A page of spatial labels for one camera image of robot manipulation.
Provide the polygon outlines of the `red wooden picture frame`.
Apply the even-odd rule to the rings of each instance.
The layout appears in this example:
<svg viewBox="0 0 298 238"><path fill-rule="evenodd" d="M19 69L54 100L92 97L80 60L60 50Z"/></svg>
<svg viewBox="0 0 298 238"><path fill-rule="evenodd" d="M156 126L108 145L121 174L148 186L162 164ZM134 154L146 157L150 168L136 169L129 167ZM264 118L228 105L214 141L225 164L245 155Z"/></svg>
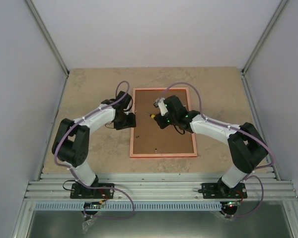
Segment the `red wooden picture frame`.
<svg viewBox="0 0 298 238"><path fill-rule="evenodd" d="M195 135L185 131L180 116L187 116L191 110L189 89L175 87L163 95L175 100L171 116L154 106L164 88L134 88L132 112L136 115L136 127L131 129L130 157L134 159L195 158L197 145Z"/></svg>

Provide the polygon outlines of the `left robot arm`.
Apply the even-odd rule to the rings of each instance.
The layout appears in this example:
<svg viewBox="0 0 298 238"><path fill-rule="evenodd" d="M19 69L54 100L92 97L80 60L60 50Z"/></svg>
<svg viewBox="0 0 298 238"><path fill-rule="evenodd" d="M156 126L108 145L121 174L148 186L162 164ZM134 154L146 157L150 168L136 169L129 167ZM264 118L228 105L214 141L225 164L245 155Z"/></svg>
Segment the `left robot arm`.
<svg viewBox="0 0 298 238"><path fill-rule="evenodd" d="M60 122L52 146L55 162L62 161L59 166L70 170L88 198L99 192L98 177L87 162L90 136L110 124L115 130L134 128L136 117L131 112L132 103L132 96L120 91L116 98L104 100L94 111L75 120L65 118Z"/></svg>

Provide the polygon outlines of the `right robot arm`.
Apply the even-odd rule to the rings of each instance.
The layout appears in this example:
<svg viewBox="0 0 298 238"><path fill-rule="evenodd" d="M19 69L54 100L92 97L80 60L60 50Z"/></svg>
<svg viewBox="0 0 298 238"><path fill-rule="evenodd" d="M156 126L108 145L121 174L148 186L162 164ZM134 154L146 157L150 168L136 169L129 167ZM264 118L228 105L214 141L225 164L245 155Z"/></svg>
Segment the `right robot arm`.
<svg viewBox="0 0 298 238"><path fill-rule="evenodd" d="M172 125L179 133L202 134L229 147L233 165L218 180L216 192L229 198L239 182L250 174L268 155L268 148L251 123L228 124L210 119L201 112L188 111L177 96L159 98L154 102L159 113L153 116L161 129Z"/></svg>

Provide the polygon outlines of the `brown frame backing board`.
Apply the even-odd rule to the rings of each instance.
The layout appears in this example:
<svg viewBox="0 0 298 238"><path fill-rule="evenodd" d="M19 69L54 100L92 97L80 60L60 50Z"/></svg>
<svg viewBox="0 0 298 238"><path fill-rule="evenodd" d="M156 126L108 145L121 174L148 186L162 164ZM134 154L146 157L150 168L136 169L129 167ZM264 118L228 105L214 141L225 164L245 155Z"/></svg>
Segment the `brown frame backing board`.
<svg viewBox="0 0 298 238"><path fill-rule="evenodd" d="M195 135L179 134L173 126L160 129L156 121L146 113L158 114L153 103L164 88L134 88L132 112L136 115L136 127L131 129L131 158L190 158L197 157Z"/></svg>

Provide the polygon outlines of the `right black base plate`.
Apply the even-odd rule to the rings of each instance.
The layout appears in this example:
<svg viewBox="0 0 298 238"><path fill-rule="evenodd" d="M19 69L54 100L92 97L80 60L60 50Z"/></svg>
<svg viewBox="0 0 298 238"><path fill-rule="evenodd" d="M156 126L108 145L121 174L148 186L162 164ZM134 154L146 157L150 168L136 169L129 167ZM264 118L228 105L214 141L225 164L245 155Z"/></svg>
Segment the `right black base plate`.
<svg viewBox="0 0 298 238"><path fill-rule="evenodd" d="M247 198L244 183L238 183L234 188L218 183L202 183L198 190L204 199L242 199Z"/></svg>

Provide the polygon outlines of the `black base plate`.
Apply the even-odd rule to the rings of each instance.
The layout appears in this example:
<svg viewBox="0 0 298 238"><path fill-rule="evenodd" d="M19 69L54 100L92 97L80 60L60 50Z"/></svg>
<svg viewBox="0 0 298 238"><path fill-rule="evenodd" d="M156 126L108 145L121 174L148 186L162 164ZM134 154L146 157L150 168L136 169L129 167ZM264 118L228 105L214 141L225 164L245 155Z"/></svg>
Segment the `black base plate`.
<svg viewBox="0 0 298 238"><path fill-rule="evenodd" d="M90 189L79 183L72 184L70 198L71 199L112 199L114 195L113 183L99 183L100 189Z"/></svg>
<svg viewBox="0 0 298 238"><path fill-rule="evenodd" d="M218 183L202 183L198 190L204 199L242 199L247 198L244 183L238 183L234 188Z"/></svg>

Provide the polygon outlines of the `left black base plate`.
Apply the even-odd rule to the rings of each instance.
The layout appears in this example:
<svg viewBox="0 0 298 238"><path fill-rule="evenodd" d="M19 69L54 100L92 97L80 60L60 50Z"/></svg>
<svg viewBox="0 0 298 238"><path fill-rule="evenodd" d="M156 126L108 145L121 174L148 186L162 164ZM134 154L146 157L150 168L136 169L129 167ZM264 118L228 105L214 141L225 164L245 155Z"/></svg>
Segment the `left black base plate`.
<svg viewBox="0 0 298 238"><path fill-rule="evenodd" d="M100 189L90 189L79 183L72 184L70 198L71 199L112 199L114 195L113 183L99 183Z"/></svg>

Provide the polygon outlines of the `aluminium rail base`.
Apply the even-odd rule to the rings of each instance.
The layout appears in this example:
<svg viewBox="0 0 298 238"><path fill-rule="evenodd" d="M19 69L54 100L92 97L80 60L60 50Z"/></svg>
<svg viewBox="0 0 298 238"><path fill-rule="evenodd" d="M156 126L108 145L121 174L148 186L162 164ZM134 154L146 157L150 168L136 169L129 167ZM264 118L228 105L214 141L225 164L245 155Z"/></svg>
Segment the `aluminium rail base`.
<svg viewBox="0 0 298 238"><path fill-rule="evenodd" d="M99 174L99 180L114 183L116 188L123 191L123 194L116 193L113 196L115 203L129 204L128 197L131 197L134 202L144 202L147 205L154 202L174 204L183 201L186 206L196 204L203 208L220 200L204 199L198 189L203 183L216 182L219 176L198 173ZM37 180L29 182L12 236L28 236L34 210L40 203L50 203L51 209L81 207L83 199L71 200L70 193L62 189L63 182L73 178L71 174L41 174ZM253 173L244 184L248 194L244 201L280 201L291 234L298 238L298 196L293 182L279 180L273 169L269 168L266 173Z"/></svg>

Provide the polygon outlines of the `left aluminium corner post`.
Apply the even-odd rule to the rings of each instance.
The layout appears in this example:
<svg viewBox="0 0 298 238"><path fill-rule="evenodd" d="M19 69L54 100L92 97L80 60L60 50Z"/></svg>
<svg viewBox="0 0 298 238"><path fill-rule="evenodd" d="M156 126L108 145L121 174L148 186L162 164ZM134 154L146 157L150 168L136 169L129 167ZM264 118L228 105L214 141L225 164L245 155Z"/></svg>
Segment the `left aluminium corner post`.
<svg viewBox="0 0 298 238"><path fill-rule="evenodd" d="M27 8L30 11L30 14L32 15L34 21L36 22L40 32L43 35L43 38L45 39L46 43L48 44L50 50L52 51L57 63L59 64L60 68L62 69L63 73L66 77L69 76L70 71L68 70L59 50L57 49L57 46L55 42L53 41L37 7L35 6L34 2L32 0L24 0L24 3L26 4Z"/></svg>

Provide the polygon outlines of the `aluminium corner post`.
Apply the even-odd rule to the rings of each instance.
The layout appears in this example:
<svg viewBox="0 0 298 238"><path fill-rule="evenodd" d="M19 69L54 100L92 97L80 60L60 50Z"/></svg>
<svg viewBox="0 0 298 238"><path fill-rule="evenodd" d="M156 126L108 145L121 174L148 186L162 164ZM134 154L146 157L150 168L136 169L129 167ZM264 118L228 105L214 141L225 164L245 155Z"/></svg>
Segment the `aluminium corner post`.
<svg viewBox="0 0 298 238"><path fill-rule="evenodd" d="M249 56L248 60L246 61L244 67L241 69L241 74L245 76L250 69L251 65L253 64L254 60L256 59L257 55L263 48L264 44L266 43L267 39L269 38L270 34L272 33L274 27L278 23L280 17L282 16L283 12L285 11L287 5L289 4L289 0L281 0L274 11L272 17L268 21L263 33L261 34L258 42L256 43L251 55Z"/></svg>
<svg viewBox="0 0 298 238"><path fill-rule="evenodd" d="M70 71L68 70L59 50L57 49L57 46L55 42L53 41L37 7L35 6L34 2L32 0L24 0L24 3L26 4L27 8L30 11L30 14L32 15L34 21L36 22L40 32L43 35L43 38L45 39L46 43L48 44L50 50L52 51L57 63L59 64L60 68L62 69L63 73L66 77L69 76Z"/></svg>

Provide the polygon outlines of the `right aluminium corner post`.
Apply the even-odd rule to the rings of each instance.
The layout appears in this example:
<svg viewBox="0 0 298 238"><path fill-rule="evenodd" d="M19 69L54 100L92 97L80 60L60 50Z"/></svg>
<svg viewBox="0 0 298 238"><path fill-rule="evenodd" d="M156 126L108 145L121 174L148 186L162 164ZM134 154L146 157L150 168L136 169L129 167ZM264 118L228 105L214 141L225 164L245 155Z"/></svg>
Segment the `right aluminium corner post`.
<svg viewBox="0 0 298 238"><path fill-rule="evenodd" d="M287 5L289 4L289 0L281 0L274 11L272 17L268 21L263 33L261 34L258 42L256 43L251 55L249 56L248 60L246 61L244 67L241 69L241 74L245 76L250 69L251 65L253 64L254 60L256 59L257 55L263 48L264 44L266 43L267 39L269 38L270 34L272 33L274 27L278 23L280 17L282 16L283 12L285 11Z"/></svg>

